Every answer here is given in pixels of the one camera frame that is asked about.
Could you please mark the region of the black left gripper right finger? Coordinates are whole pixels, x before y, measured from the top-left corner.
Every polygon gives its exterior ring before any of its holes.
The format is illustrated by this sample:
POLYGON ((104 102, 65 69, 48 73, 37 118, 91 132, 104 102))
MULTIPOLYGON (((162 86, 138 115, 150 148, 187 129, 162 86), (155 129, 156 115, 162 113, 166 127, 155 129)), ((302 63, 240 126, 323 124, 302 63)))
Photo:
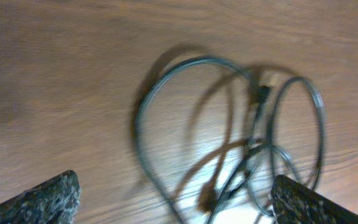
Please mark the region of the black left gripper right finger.
POLYGON ((278 224, 358 224, 358 215, 284 175, 272 191, 273 217, 278 224))

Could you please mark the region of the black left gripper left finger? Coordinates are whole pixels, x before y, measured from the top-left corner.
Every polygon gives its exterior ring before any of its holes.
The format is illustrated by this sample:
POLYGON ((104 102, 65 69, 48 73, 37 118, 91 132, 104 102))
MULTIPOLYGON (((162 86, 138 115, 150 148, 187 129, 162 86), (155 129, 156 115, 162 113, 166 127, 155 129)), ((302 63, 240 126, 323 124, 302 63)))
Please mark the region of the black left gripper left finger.
POLYGON ((80 196, 76 172, 66 170, 0 203, 0 223, 72 224, 80 196))

